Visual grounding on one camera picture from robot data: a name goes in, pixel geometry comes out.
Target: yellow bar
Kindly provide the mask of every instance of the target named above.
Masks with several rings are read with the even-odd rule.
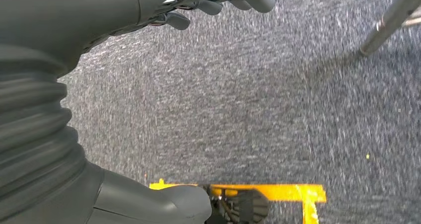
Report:
[[[160,179],[159,183],[151,183],[149,187],[159,190],[177,185],[183,184],[166,184],[163,179]],[[211,185],[211,188],[217,195],[221,192],[221,189],[227,190],[227,196],[236,195],[235,190],[256,189],[266,196],[269,201],[302,202],[303,224],[319,224],[315,203],[326,202],[326,192],[322,185],[317,184],[215,184]]]

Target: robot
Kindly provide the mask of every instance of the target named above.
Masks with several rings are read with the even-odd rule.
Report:
[[[267,214],[267,202],[258,192],[239,191],[215,199],[206,185],[153,190],[90,163],[77,142],[77,131],[67,126],[71,111],[60,105],[67,89],[57,79],[109,36],[164,24],[183,30],[190,21],[177,9],[213,15],[226,1],[261,13],[276,4],[276,0],[0,0],[0,224],[259,222]],[[259,200],[263,213],[254,211],[251,200]],[[236,220],[223,215],[227,212],[221,208],[231,209],[223,203],[236,208]]]

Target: metal chair leg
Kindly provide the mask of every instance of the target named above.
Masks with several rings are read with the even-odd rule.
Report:
[[[420,5],[421,0],[395,0],[360,47],[362,54],[374,53],[397,29],[421,23]]]

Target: robot finger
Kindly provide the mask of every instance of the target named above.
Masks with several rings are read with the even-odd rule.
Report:
[[[200,0],[176,7],[177,9],[194,10],[200,9],[208,15],[217,15],[222,11],[222,4],[210,0]]]
[[[176,12],[171,11],[166,14],[161,14],[156,17],[156,20],[150,23],[150,26],[162,26],[168,24],[171,27],[178,29],[178,30],[185,30],[190,25],[190,20],[185,17],[184,15]]]

